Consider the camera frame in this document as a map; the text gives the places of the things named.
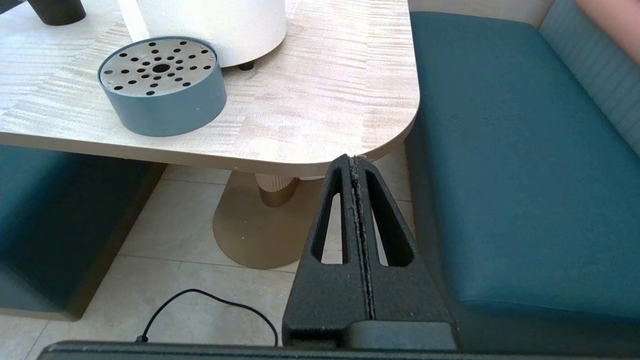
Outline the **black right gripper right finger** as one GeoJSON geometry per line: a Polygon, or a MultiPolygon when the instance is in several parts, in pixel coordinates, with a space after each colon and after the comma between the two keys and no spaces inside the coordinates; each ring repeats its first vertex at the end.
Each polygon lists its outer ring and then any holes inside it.
{"type": "Polygon", "coordinates": [[[353,182],[368,317],[373,321],[454,325],[455,319],[381,173],[372,162],[354,157],[353,182]]]}

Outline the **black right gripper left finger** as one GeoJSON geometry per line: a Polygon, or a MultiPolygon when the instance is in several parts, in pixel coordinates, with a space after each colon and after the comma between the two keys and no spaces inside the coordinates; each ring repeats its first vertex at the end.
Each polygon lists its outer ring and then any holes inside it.
{"type": "Polygon", "coordinates": [[[282,318],[284,347],[336,347],[343,331],[370,317],[362,269],[360,216],[352,159],[343,154],[329,166],[318,211],[311,222],[282,318]],[[341,264],[322,262],[334,196],[340,196],[341,264]]]}

